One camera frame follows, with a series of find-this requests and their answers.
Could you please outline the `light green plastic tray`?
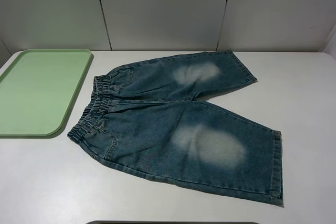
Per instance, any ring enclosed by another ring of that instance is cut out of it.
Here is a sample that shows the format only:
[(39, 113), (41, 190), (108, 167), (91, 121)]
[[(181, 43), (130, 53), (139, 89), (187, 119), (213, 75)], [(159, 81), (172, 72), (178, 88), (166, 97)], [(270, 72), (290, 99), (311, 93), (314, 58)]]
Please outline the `light green plastic tray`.
[(1, 136), (49, 136), (57, 132), (91, 59), (88, 49), (20, 52), (1, 75)]

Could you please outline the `children's blue denim shorts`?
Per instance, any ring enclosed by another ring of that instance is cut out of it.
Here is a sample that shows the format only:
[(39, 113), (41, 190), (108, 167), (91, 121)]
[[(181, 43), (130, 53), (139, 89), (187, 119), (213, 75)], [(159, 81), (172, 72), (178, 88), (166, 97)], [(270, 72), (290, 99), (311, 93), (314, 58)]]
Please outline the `children's blue denim shorts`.
[(206, 101), (256, 81), (230, 50), (119, 66), (68, 137), (108, 168), (283, 206), (281, 133)]

